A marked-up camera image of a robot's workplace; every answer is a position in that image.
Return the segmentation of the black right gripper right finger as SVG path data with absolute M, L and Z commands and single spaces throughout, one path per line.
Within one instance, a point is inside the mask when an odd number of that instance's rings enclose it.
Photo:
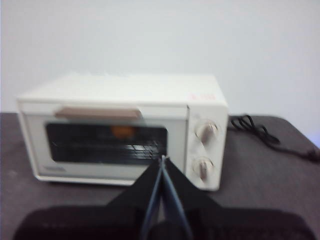
M 225 207 L 195 187 L 164 159 L 167 213 L 191 240 L 314 240 L 297 214 L 278 209 Z

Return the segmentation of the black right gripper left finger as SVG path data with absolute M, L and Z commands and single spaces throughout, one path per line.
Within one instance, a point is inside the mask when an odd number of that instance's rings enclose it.
M 65 205 L 37 209 L 18 226 L 15 240 L 137 240 L 161 181 L 152 163 L 125 191 L 105 205 Z

